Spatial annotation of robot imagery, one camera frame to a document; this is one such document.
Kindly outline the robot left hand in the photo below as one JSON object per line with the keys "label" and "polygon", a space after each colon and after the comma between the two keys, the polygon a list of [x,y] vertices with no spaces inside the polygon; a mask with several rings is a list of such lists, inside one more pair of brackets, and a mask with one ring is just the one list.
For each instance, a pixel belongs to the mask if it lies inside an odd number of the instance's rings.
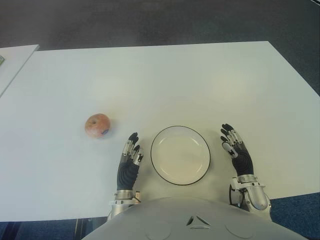
{"label": "robot left hand", "polygon": [[117,170],[117,190],[132,191],[138,177],[144,152],[137,144],[138,133],[132,133],[123,147]]}

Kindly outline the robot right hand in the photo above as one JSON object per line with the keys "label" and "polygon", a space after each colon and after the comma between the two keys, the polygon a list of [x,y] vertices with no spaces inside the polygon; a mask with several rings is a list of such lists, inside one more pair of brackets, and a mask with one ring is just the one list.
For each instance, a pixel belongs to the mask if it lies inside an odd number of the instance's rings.
{"label": "robot right hand", "polygon": [[222,124],[220,129],[222,148],[231,157],[237,176],[254,175],[252,158],[238,132],[229,124]]}

